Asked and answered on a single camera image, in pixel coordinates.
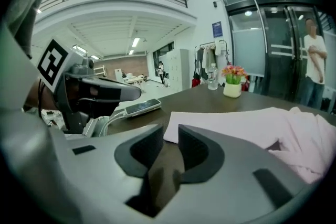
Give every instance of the white pot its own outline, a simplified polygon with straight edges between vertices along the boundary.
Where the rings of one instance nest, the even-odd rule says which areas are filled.
[[[240,84],[225,84],[223,94],[232,98],[239,97],[242,93]]]

